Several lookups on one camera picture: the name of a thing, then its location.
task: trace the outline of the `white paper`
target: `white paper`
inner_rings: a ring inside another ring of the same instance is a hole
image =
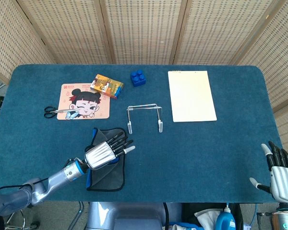
[[[169,71],[174,122],[216,121],[207,71]]]

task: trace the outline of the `mouse pad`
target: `mouse pad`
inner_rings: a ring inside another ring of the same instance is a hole
[[[110,97],[90,89],[91,83],[63,84],[61,87],[58,120],[106,119],[110,114]]]

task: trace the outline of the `colorful box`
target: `colorful box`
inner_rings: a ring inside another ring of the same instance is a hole
[[[111,78],[97,74],[91,84],[91,89],[117,99],[124,84]]]

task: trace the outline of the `robotic hand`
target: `robotic hand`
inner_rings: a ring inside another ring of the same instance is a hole
[[[28,205],[38,205],[59,188],[84,175],[88,168],[97,170],[117,157],[135,149],[135,146],[127,148],[133,140],[127,141],[127,136],[119,138],[122,134],[123,132],[120,132],[107,141],[96,146],[90,146],[90,149],[86,149],[84,160],[71,159],[72,163],[67,163],[63,169],[49,178],[43,180],[34,178],[23,185],[1,187],[0,189],[10,187],[19,187],[19,189],[12,194],[0,195],[0,216],[7,216]],[[48,180],[47,189],[43,184],[44,180]]]
[[[278,210],[288,211],[288,153],[284,149],[275,146],[269,141],[271,150],[261,144],[267,158],[271,175],[271,187],[258,183],[250,177],[251,183],[255,188],[271,193],[272,197],[280,203]]]

